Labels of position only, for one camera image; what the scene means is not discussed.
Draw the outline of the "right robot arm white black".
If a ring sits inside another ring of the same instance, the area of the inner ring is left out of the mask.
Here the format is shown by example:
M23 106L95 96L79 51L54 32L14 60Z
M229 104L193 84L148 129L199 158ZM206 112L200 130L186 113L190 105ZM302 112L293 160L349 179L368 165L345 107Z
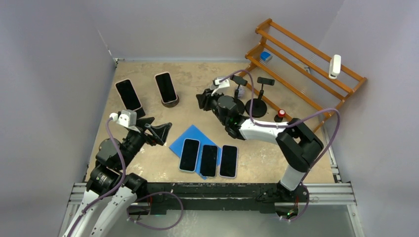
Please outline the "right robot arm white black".
M227 134L239 140L257 140L277 144L288 166L278 183L280 199L289 201L296 196L297 187L323 150L322 141L301 120L290 122L265 122L244 116L231 96L205 89L196 95L198 106L212 111Z

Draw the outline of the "black round phone stand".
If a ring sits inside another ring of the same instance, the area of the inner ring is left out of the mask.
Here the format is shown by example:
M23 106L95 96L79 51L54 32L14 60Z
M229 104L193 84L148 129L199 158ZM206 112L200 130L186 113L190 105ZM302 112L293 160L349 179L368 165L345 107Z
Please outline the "black round phone stand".
M236 75L232 75L230 77L230 80L235 82L238 86L237 88L234 90L234 102L236 103L237 107L238 107L238 111L240 114L243 114L245 111L245 105L244 103L241 101L241 97L244 94L244 89L243 87L245 87L248 82L243 79L240 76L236 76Z
M257 82L261 84L261 90L259 91L259 95L257 98L254 98L253 105L252 105L252 116L254 118L261 118L263 117L267 112L267 105L262 100L262 97L264 95L264 86L270 85L273 86L275 84L275 81L273 79L258 77Z

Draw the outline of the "light blue phone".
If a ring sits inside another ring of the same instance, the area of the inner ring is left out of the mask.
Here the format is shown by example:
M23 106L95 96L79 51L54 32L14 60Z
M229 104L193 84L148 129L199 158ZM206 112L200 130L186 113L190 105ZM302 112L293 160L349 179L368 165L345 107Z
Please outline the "light blue phone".
M179 170L184 172L195 172L198 154L200 148L200 141L196 139L187 138L184 140L182 152L179 162Z

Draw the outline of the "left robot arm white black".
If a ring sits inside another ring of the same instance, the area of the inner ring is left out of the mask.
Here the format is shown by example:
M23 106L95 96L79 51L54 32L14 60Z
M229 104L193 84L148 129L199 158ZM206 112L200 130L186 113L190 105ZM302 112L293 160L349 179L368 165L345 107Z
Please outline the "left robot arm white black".
M152 126L154 117L132 120L112 114L108 121L123 126L127 135L118 141L107 130L109 138L99 145L95 168L65 237L104 237L132 203L146 199L147 180L127 174L126 167L144 145L164 145L172 127L170 122Z

